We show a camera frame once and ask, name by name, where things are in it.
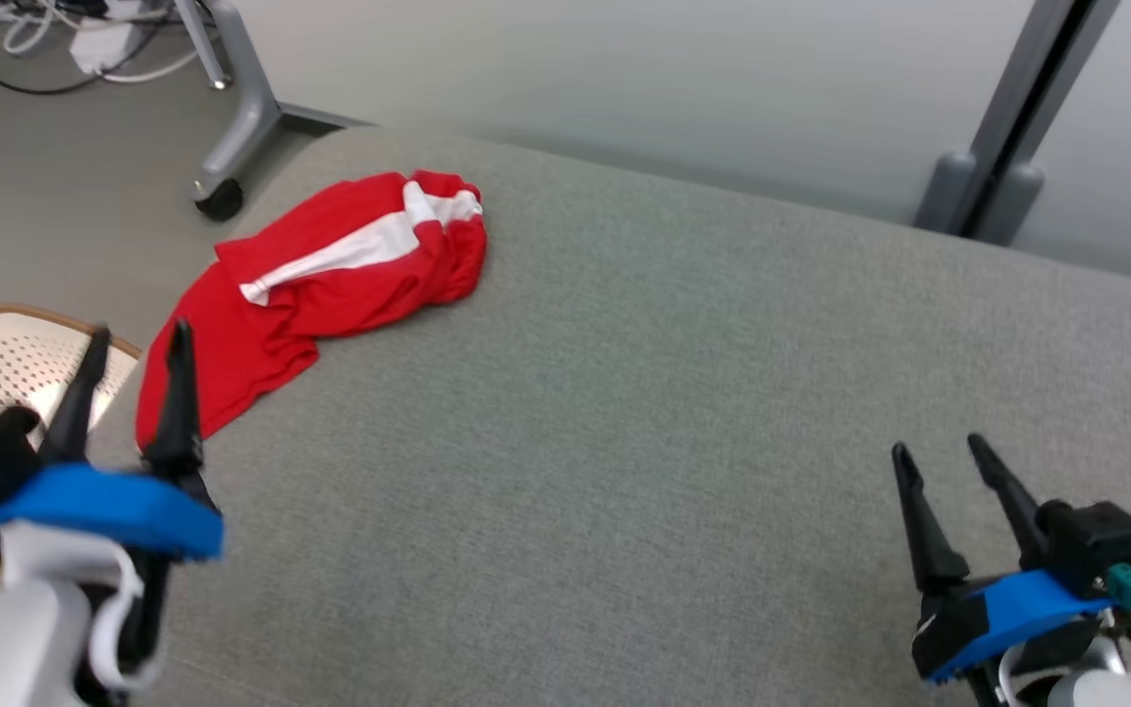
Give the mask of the blue-topped left gripper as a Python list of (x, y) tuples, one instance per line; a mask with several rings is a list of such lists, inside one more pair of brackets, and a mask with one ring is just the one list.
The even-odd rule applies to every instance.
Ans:
[(107, 327), (94, 328), (49, 422), (40, 459), (57, 465), (0, 502), (0, 693), (74, 693), (81, 673), (100, 693), (149, 689), (171, 568), (223, 555), (225, 523), (202, 480), (170, 483), (202, 469), (192, 327), (176, 319), (158, 424), (143, 448), (156, 477), (86, 464), (111, 342)]

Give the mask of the blue-topped right gripper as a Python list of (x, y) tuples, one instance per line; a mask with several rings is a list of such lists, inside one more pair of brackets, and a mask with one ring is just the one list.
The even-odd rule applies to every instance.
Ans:
[(1018, 706), (1011, 676), (1025, 654), (1037, 671), (1060, 670), (1090, 648), (1108, 598), (1078, 598), (1048, 572), (1046, 534), (1037, 505), (1013, 471), (979, 433), (968, 436), (979, 478), (998, 497), (1020, 551), (1020, 574), (972, 586), (966, 560), (952, 549), (924, 493), (924, 477), (903, 442), (891, 449), (893, 482), (920, 603), (912, 659), (920, 680), (933, 686), (965, 681), (979, 706)]

